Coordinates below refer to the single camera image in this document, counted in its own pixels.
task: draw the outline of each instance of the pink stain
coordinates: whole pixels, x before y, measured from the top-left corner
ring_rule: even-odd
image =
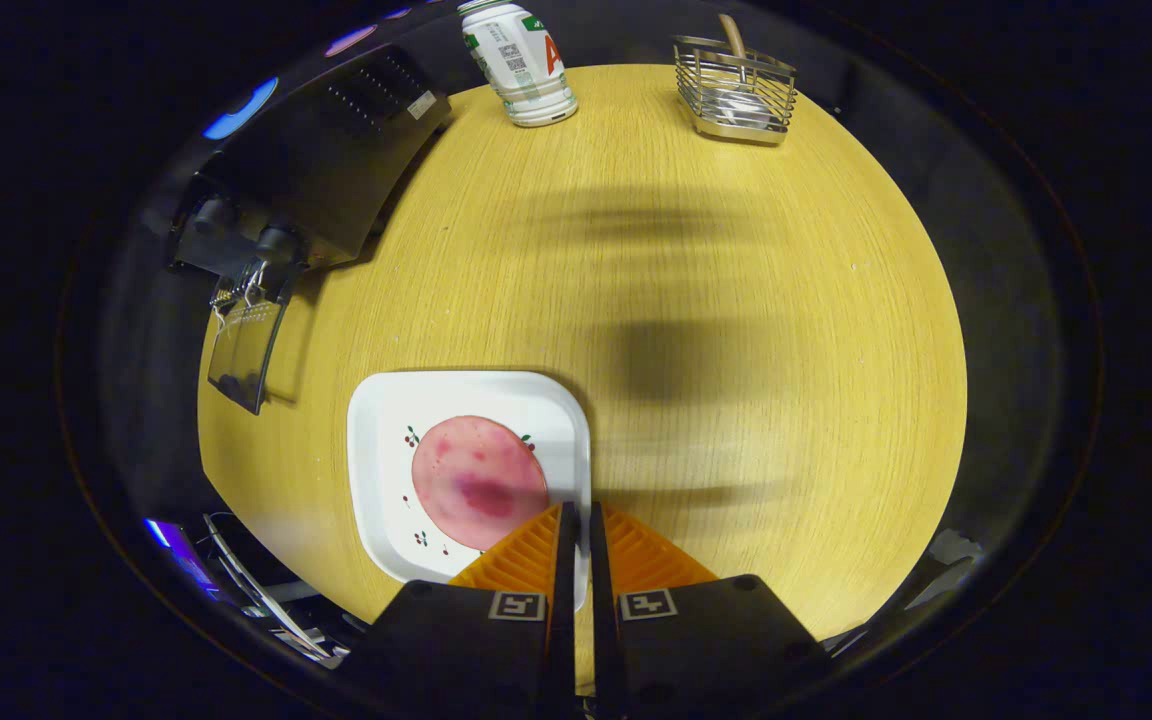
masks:
[[[416,498],[454,541],[488,550],[550,506],[540,462],[503,425],[462,415],[422,439],[412,456]]]
[[[506,518],[513,511],[513,495],[498,479],[479,478],[475,473],[457,475],[456,488],[472,509],[492,518]]]

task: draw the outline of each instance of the bottle label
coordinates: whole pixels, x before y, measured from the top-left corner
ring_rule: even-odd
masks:
[[[535,15],[483,23],[465,33],[465,46],[511,114],[573,96],[558,45]]]

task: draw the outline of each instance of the white label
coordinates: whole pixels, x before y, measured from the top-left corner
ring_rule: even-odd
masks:
[[[431,106],[433,105],[434,105],[434,94],[433,92],[426,90],[425,94],[417,97],[415,103],[407,106],[407,111],[408,113],[412,114],[412,118],[419,120],[420,115],[425,114],[425,109],[430,109]]]

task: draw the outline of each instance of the white bottle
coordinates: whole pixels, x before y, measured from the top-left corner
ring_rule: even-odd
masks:
[[[539,127],[576,113],[563,60],[540,18],[506,0],[457,6],[470,55],[503,100],[513,123]]]

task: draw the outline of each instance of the purple light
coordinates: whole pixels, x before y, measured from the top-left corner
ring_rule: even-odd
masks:
[[[356,41],[362,40],[362,38],[370,36],[376,32],[376,26],[365,26],[362,29],[356,29],[356,31],[350,32],[348,36],[340,38],[340,40],[333,41],[332,47],[324,53],[326,56],[339,55],[349,50]]]
[[[157,524],[153,520],[149,518],[145,518],[145,524],[150,526],[151,530],[154,530],[154,537],[159,538],[159,543],[161,544],[161,546],[172,547],[172,543],[168,543],[168,538],[162,537],[162,530],[159,529],[159,524]]]

